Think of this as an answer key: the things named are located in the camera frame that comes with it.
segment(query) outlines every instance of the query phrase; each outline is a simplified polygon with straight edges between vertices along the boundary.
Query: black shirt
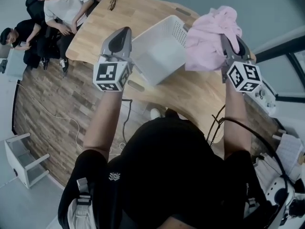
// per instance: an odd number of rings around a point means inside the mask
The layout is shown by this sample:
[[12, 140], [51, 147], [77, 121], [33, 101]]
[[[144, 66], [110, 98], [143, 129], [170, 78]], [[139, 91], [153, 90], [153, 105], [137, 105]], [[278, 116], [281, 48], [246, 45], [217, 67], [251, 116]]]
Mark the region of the black shirt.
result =
[[13, 47], [20, 45], [21, 42], [26, 42], [27, 38], [33, 32], [35, 25], [34, 20], [26, 20], [21, 21], [16, 27], [15, 30], [18, 32], [19, 37], [16, 39], [14, 43], [12, 43]]
[[[115, 159], [122, 164], [122, 209], [139, 228], [156, 229], [170, 216], [195, 228], [209, 222], [217, 228], [226, 221], [219, 218], [226, 215], [236, 224], [244, 218], [247, 194], [264, 200], [250, 154], [239, 151], [223, 161], [189, 121], [158, 118], [145, 123]], [[102, 177], [115, 159], [107, 164], [94, 150], [78, 157], [59, 206], [63, 228], [69, 228], [67, 210], [79, 196], [76, 180], [86, 177], [99, 184], [94, 194], [103, 193]]]

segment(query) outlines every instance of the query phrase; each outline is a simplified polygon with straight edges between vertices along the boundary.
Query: white t-shirt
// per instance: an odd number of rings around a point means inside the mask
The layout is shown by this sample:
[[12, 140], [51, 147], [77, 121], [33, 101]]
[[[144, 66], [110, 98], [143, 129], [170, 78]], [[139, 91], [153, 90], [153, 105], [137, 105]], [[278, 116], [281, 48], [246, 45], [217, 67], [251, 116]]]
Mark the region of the white t-shirt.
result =
[[[59, 18], [71, 27], [75, 15], [80, 11], [83, 3], [89, 0], [46, 0], [44, 1], [44, 14], [46, 22]], [[77, 21], [77, 26], [83, 24], [87, 16], [84, 13]]]

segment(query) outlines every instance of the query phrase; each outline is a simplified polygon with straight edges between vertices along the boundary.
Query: pink cloth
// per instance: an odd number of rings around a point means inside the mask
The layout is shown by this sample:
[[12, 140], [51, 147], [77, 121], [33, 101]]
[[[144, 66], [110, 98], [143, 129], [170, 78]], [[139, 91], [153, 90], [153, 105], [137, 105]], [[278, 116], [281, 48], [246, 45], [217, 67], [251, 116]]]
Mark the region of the pink cloth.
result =
[[225, 61], [220, 34], [225, 34], [236, 53], [239, 46], [236, 35], [242, 30], [236, 24], [237, 12], [227, 6], [210, 9], [210, 13], [197, 19], [186, 37], [186, 64], [188, 71], [219, 70]]

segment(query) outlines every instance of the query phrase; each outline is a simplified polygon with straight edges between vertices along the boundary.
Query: person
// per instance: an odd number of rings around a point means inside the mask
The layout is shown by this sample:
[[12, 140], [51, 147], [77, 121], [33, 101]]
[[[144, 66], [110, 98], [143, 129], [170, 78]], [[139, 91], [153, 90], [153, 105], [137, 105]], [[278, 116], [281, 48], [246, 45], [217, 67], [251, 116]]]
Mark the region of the person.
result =
[[37, 68], [41, 60], [46, 70], [49, 59], [60, 57], [57, 47], [52, 47], [45, 37], [45, 28], [32, 19], [21, 21], [14, 29], [6, 28], [0, 35], [0, 43], [25, 51], [23, 61], [31, 68]]
[[[109, 228], [103, 225], [112, 203], [122, 209], [118, 223], [125, 216], [131, 221], [128, 227], [122, 222], [121, 229], [250, 228], [242, 226], [245, 205], [266, 203], [251, 161], [251, 133], [225, 121], [223, 160], [192, 122], [168, 109], [165, 118], [143, 124], [108, 163], [122, 94], [105, 92], [95, 111], [59, 205], [62, 228], [72, 228], [68, 210], [80, 196], [77, 183], [84, 177], [94, 184], [93, 210], [102, 211], [94, 217], [97, 228]], [[226, 81], [225, 117], [248, 125], [244, 97], [230, 81]], [[116, 175], [118, 196], [109, 201], [112, 189], [107, 182], [113, 177], [107, 179], [108, 170], [114, 163], [121, 167]]]
[[43, 0], [45, 21], [50, 27], [58, 29], [61, 34], [60, 66], [64, 73], [68, 71], [69, 61], [66, 51], [74, 38], [74, 35], [85, 22], [87, 15], [96, 4], [94, 0]]

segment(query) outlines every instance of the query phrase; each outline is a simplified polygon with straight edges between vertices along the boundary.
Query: black cap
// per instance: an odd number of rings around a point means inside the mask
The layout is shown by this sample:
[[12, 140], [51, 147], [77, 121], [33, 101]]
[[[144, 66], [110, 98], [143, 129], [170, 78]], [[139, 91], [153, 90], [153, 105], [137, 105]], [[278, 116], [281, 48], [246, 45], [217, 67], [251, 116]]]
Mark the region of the black cap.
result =
[[6, 45], [6, 39], [10, 33], [10, 28], [6, 28], [0, 35], [0, 43]]

